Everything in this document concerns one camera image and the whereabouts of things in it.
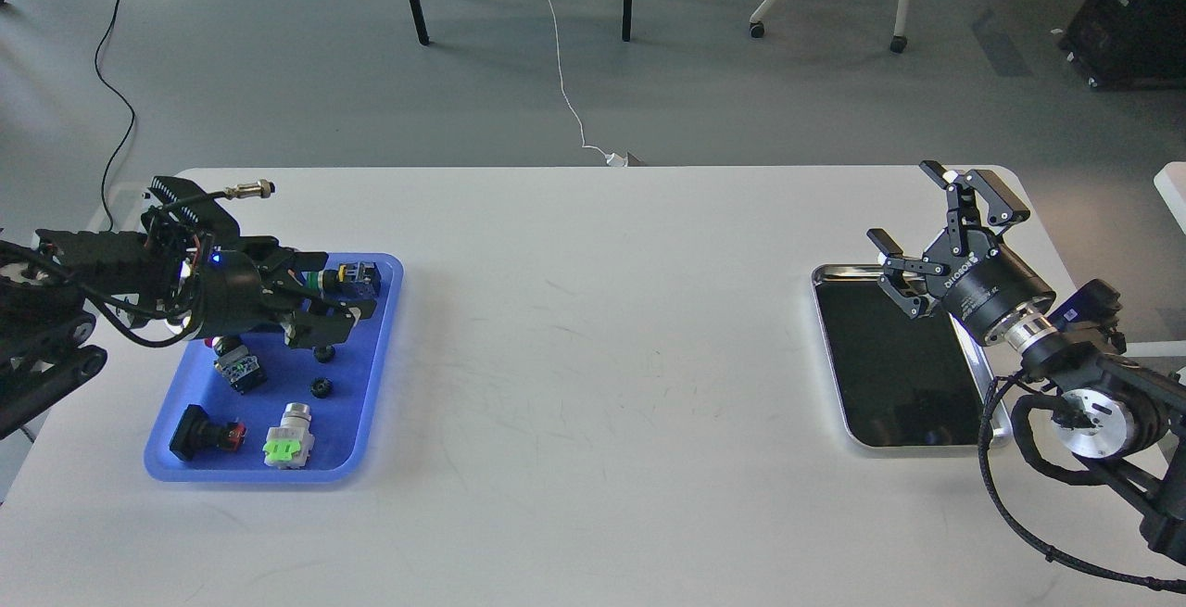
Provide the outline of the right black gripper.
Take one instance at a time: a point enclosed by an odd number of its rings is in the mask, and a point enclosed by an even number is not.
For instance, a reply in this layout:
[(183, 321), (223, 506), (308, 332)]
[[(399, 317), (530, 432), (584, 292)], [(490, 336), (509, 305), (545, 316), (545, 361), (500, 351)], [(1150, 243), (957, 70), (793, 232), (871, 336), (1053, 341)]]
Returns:
[(986, 347), (994, 344), (991, 328), (1024, 304), (1050, 309), (1056, 292), (1003, 243), (1009, 228), (1029, 221), (1029, 206), (995, 172), (949, 171), (936, 160), (923, 160), (919, 168), (946, 196), (944, 236), (927, 248), (930, 261), (906, 258), (881, 228), (867, 231), (884, 257), (878, 286), (903, 314), (931, 317), (937, 299)]

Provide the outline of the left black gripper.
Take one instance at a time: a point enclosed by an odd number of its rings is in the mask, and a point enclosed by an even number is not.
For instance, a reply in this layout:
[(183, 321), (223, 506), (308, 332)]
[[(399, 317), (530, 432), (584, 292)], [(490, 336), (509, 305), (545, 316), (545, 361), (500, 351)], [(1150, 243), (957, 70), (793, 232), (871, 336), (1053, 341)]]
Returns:
[(325, 349), (345, 344), (359, 313), (347, 307), (301, 309), (292, 287), (310, 287), (325, 269), (329, 253), (280, 247), (279, 239), (251, 236), (219, 247), (196, 270), (198, 299), (190, 317), (191, 338), (240, 336), (253, 330), (281, 330), (288, 349)]

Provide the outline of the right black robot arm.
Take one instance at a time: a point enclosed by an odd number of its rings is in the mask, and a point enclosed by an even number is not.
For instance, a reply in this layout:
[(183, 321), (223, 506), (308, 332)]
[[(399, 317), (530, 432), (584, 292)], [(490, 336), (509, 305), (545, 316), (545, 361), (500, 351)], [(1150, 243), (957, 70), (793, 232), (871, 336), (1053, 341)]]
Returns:
[(1153, 552), (1185, 556), (1182, 447), (1156, 477), (1131, 464), (1166, 436), (1182, 437), (1182, 382), (1127, 357), (1120, 332), (1120, 293), (1092, 279), (1060, 306), (1056, 292), (1005, 243), (1029, 207), (991, 171), (949, 171), (924, 160), (922, 171), (946, 197), (946, 223), (920, 258), (908, 258), (880, 228), (868, 238), (882, 255), (878, 286), (912, 319), (936, 311), (952, 317), (987, 347), (1008, 344), (1016, 373), (990, 385), (978, 427), (978, 468), (999, 513), (1051, 563), (1149, 588), (1182, 593), (1182, 581), (1140, 577), (1093, 566), (1029, 532), (1005, 509), (990, 459), (990, 418), (1005, 392), (1021, 386), (1009, 417), (1025, 464), (1071, 486), (1112, 488), (1141, 515)]

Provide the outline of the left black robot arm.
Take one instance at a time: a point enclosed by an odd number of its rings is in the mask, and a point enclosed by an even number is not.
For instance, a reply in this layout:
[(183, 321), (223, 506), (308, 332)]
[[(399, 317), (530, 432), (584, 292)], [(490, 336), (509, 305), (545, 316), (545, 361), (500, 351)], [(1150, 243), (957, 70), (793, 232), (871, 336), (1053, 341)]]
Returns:
[(90, 344), (100, 317), (128, 340), (162, 321), (195, 338), (278, 332), (292, 349), (323, 352), (374, 315), (376, 298), (350, 298), (326, 253), (244, 236), (223, 202), (266, 198), (261, 180), (208, 192), (181, 177), (147, 189), (139, 230), (39, 230), (34, 247), (4, 243), (4, 436), (93, 379), (106, 350)]

